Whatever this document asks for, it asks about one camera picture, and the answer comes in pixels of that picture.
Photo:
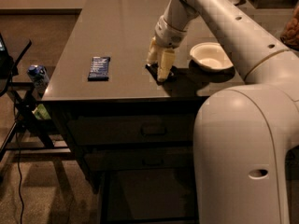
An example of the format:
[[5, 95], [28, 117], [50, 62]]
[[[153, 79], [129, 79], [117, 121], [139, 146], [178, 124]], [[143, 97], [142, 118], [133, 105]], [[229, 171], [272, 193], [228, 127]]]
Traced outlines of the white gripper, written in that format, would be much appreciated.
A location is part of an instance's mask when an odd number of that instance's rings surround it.
[[186, 31], [180, 31], [170, 26], [164, 16], [161, 16], [157, 21], [154, 37], [149, 44], [147, 64], [158, 63], [157, 80], [159, 82], [167, 80], [176, 59], [173, 49], [180, 46], [186, 34]]

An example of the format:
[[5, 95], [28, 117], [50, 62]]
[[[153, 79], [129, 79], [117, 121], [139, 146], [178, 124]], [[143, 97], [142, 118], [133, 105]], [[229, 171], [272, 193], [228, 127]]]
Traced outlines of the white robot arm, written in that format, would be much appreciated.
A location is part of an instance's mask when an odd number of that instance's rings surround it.
[[196, 17], [244, 81], [211, 95], [196, 116], [199, 224], [290, 224], [285, 160], [299, 144], [299, 59], [229, 0], [171, 0], [147, 57], [159, 81]]

